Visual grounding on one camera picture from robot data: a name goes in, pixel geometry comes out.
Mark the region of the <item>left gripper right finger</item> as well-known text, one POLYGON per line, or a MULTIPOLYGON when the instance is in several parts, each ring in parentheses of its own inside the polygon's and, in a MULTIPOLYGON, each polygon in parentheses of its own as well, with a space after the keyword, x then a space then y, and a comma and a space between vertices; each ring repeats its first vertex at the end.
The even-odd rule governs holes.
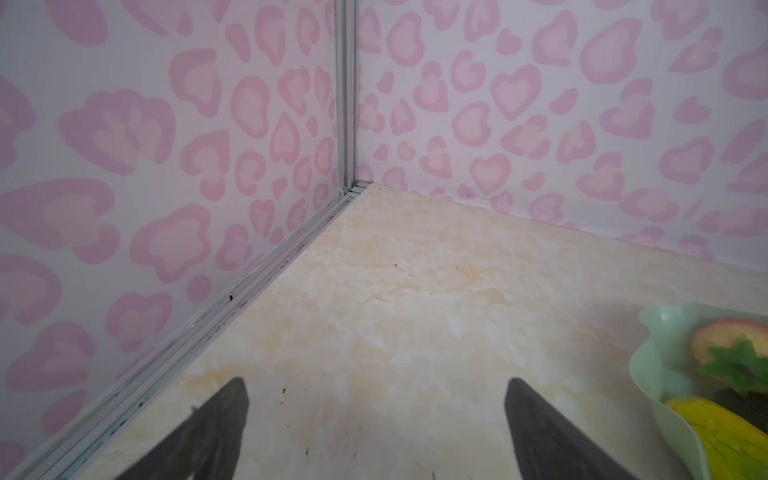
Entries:
POLYGON ((509 380, 504 410, 524 480, 635 479, 523 379, 509 380))

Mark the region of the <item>red fake strawberry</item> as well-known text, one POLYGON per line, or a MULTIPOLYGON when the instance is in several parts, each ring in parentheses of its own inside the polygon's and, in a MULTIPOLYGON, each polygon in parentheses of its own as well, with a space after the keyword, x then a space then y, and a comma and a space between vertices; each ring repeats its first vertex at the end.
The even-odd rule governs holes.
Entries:
POLYGON ((691 350, 701 375, 740 394, 767 393, 767 326, 721 318, 698 328, 691 350))

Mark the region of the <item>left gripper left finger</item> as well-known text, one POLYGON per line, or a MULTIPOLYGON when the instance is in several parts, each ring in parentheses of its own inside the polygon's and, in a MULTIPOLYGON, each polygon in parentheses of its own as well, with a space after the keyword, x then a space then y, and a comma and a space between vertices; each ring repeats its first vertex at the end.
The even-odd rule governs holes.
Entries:
POLYGON ((235 377, 117 479, 232 479, 248 410, 245 382, 235 377))

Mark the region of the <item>dark fake avocado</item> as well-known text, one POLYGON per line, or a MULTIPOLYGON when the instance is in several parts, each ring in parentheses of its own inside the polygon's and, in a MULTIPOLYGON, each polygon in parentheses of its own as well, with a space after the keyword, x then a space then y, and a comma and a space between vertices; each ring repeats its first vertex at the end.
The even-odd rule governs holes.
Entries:
POLYGON ((738 393, 724 388, 716 391, 713 401, 722 408, 736 414, 763 433, 768 433, 768 405, 766 393, 738 393))

